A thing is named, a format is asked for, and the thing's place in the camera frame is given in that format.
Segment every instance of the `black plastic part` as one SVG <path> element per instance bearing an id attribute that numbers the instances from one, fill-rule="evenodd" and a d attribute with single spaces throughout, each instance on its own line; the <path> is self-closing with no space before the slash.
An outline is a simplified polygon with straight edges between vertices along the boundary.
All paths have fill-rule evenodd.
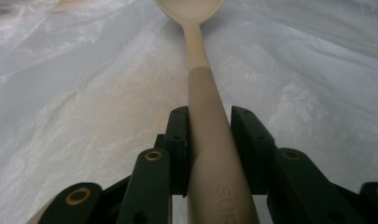
<path id="1" fill-rule="evenodd" d="M 39 224 L 98 223 L 97 204 L 102 188 L 92 183 L 79 183 L 63 190 L 49 205 Z"/>
<path id="2" fill-rule="evenodd" d="M 189 182 L 189 109 L 187 106 L 181 106 L 171 112 L 164 136 L 164 148 L 171 155 L 172 194 L 185 197 Z"/>
<path id="3" fill-rule="evenodd" d="M 276 184 L 270 191 L 285 195 L 293 223 L 367 223 L 304 153 L 275 151 L 272 173 Z"/>
<path id="4" fill-rule="evenodd" d="M 158 134 L 156 138 L 156 143 L 154 143 L 154 148 L 164 148 L 165 149 L 165 134 Z"/>
<path id="5" fill-rule="evenodd" d="M 267 166 L 277 150 L 273 136 L 251 111 L 233 106 L 231 131 L 252 194 L 267 194 Z"/>
<path id="6" fill-rule="evenodd" d="M 378 223 L 378 182 L 364 184 L 359 195 L 366 208 L 369 222 Z"/>
<path id="7" fill-rule="evenodd" d="M 116 223 L 171 223 L 168 151 L 155 148 L 139 154 Z"/>
<path id="8" fill-rule="evenodd" d="M 124 199 L 125 192 L 128 188 L 128 184 L 130 183 L 130 178 L 131 176 L 127 176 L 118 183 L 104 190 L 104 195 L 100 206 L 102 211 L 102 223 L 116 223 L 119 216 L 121 202 Z"/>

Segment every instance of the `crumpled plastic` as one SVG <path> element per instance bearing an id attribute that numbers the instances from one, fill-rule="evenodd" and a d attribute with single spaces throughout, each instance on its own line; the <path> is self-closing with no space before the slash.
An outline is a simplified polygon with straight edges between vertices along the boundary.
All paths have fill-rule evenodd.
<path id="1" fill-rule="evenodd" d="M 187 104 L 184 36 L 153 1 L 56 4 L 0 1 L 0 223 L 130 175 Z M 344 188 L 378 181 L 378 1 L 227 0 L 202 29 L 228 117 L 253 111 Z"/>

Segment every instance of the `spoon bowl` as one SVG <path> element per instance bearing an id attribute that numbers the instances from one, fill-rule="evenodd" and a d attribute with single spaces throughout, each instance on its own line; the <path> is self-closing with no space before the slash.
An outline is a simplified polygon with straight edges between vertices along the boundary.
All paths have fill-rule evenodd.
<path id="1" fill-rule="evenodd" d="M 218 11 L 224 0 L 156 0 L 156 2 L 167 16 L 185 26 L 187 23 L 201 25 Z"/>

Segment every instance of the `spoon handle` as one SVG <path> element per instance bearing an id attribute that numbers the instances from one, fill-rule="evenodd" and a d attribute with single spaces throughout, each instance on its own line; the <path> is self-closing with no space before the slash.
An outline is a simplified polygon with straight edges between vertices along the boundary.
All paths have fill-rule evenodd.
<path id="1" fill-rule="evenodd" d="M 203 45 L 203 35 L 200 26 L 198 24 L 185 24 L 183 31 L 186 38 L 190 69 L 196 67 L 210 68 L 205 46 Z"/>
<path id="2" fill-rule="evenodd" d="M 189 223 L 259 223 L 209 67 L 189 73 Z"/>

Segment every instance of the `white surface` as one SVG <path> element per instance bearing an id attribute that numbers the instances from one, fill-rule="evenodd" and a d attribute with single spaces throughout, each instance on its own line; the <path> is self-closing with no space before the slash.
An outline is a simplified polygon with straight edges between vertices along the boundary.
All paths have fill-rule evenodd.
<path id="1" fill-rule="evenodd" d="M 25 222 L 72 184 L 129 175 L 187 104 L 183 34 L 154 2 L 31 9 L 48 16 L 0 53 L 0 223 Z M 378 180 L 378 1 L 231 0 L 203 35 L 228 115 L 252 110 L 345 188 Z"/>

